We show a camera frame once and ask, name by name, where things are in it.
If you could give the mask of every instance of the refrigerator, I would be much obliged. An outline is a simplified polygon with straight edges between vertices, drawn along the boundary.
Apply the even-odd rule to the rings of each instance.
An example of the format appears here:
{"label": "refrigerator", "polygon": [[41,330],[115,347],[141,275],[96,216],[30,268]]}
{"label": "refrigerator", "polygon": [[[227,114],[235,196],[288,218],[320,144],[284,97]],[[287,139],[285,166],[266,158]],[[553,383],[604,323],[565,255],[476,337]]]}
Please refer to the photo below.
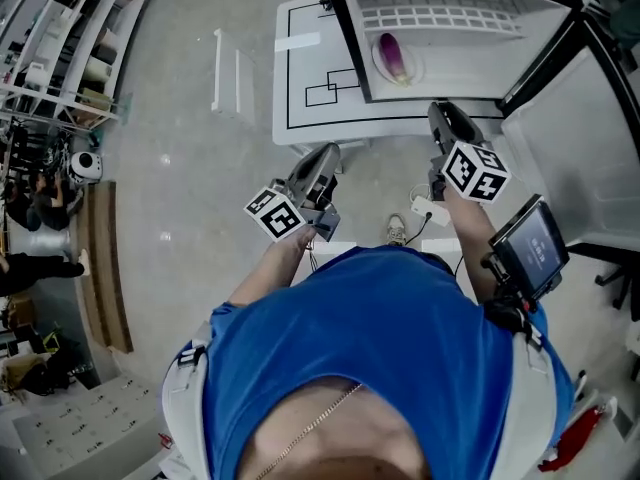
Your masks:
{"label": "refrigerator", "polygon": [[[367,103],[495,102],[493,143],[547,199],[565,242],[640,251],[640,107],[606,16],[585,0],[331,3]],[[386,32],[408,87],[381,63]]]}

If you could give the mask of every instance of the purple eggplant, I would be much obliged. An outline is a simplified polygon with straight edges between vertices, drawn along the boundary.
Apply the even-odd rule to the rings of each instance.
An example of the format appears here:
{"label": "purple eggplant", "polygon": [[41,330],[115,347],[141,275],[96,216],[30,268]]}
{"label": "purple eggplant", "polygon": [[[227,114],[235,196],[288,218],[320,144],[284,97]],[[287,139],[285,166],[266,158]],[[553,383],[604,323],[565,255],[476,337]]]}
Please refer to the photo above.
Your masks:
{"label": "purple eggplant", "polygon": [[389,33],[384,33],[380,36],[380,56],[393,79],[399,85],[407,87],[409,85],[409,77],[402,60],[400,45],[396,38]]}

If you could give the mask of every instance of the blue t-shirt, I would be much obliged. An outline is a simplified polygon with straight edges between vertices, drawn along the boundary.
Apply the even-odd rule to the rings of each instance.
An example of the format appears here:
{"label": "blue t-shirt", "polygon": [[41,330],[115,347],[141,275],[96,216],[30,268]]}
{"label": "blue t-shirt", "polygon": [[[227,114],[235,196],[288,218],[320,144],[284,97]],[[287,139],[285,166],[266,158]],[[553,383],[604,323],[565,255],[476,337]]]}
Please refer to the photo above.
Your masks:
{"label": "blue t-shirt", "polygon": [[[546,335],[542,309],[535,320]],[[245,443],[278,401],[326,376],[361,382],[394,406],[435,479],[491,474],[509,401],[512,335],[420,253],[352,249],[245,309],[223,304],[211,324],[203,421],[216,480],[235,478]],[[573,387],[546,339],[544,347],[556,380],[555,442]]]}

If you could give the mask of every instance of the gold chain necklace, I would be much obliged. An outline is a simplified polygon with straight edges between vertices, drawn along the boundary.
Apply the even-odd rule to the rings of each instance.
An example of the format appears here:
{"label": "gold chain necklace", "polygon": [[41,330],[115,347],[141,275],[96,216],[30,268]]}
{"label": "gold chain necklace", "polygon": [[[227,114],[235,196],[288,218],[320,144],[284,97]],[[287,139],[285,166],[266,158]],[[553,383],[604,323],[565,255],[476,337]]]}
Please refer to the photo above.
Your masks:
{"label": "gold chain necklace", "polygon": [[335,402],[333,402],[326,411],[324,411],[314,421],[312,421],[309,425],[307,425],[307,427],[302,432],[300,432],[300,435],[298,435],[298,437],[296,437],[293,441],[291,441],[289,443],[289,446],[287,446],[282,451],[282,453],[278,456],[278,458],[276,460],[274,460],[271,464],[269,464],[262,471],[262,473],[260,473],[256,477],[256,480],[262,480],[265,476],[267,476],[269,473],[271,473],[276,468],[276,466],[278,464],[280,464],[284,460],[284,458],[291,453],[291,450],[293,450],[295,448],[295,446],[298,443],[300,443],[300,441],[302,441],[305,437],[307,437],[318,425],[320,425],[320,423],[322,423],[324,420],[326,420],[329,417],[329,415],[333,411],[335,411],[340,406],[340,404],[342,404],[342,402],[344,402],[347,398],[349,398],[351,395],[353,395],[361,387],[362,387],[362,384],[356,384],[355,386],[353,386],[348,391],[345,391],[344,393],[342,393],[342,395],[340,395],[340,398],[338,398]]}

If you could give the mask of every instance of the red cloth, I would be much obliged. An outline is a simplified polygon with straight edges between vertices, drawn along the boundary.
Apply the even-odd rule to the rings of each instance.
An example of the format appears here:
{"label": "red cloth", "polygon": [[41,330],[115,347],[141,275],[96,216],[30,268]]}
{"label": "red cloth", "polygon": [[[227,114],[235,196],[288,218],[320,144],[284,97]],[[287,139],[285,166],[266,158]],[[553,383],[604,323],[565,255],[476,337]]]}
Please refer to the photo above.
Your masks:
{"label": "red cloth", "polygon": [[591,432],[596,428],[602,414],[598,411],[598,407],[592,407],[586,411],[578,420],[564,431],[560,436],[560,441],[556,449],[558,450],[558,458],[551,461],[543,461],[538,466],[540,471],[558,471],[563,466],[569,464],[578,452],[584,448]]}

